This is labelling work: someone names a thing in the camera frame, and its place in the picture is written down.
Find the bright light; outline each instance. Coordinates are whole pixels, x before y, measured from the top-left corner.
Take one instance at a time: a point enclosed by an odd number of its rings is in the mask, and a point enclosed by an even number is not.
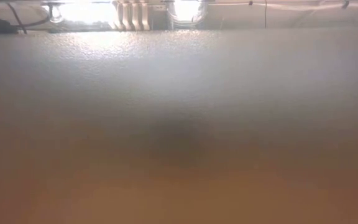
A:
[[[87,24],[114,22],[117,17],[117,10],[111,2],[61,4],[53,7],[52,16],[61,16],[62,20]]]
[[[175,7],[175,19],[183,22],[193,22],[195,17],[199,17],[201,2],[176,0],[173,3]]]

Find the brown surface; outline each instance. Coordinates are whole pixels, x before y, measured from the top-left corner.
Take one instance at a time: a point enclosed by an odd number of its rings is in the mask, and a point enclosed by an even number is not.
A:
[[[358,30],[0,36],[0,223],[358,223]]]

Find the light fixture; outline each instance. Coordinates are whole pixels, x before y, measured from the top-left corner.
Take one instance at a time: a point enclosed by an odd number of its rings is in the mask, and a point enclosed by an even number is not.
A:
[[[66,3],[52,6],[50,21],[83,22],[92,24],[95,22],[111,22],[117,18],[117,9],[112,2],[79,2]]]
[[[206,3],[197,0],[175,0],[168,3],[168,15],[176,25],[195,25],[206,15]]]

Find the textured white surface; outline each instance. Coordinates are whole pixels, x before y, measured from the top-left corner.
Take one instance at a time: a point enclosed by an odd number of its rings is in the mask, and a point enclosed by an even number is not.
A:
[[[0,35],[0,223],[358,223],[358,29]]]

